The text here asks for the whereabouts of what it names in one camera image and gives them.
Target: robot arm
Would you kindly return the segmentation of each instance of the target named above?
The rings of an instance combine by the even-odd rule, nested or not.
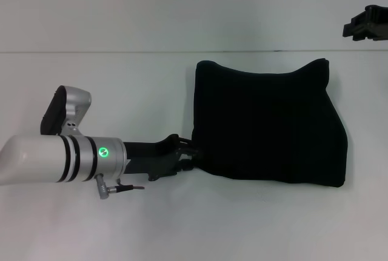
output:
[[[142,189],[121,185],[122,174],[147,173],[153,181],[192,169],[181,156],[197,151],[177,134],[158,143],[82,135],[78,125],[91,103],[89,92],[60,86],[41,122],[41,135],[13,136],[0,152],[0,185],[96,179],[100,198],[106,199],[110,193]],[[118,186],[107,187],[104,178]]]

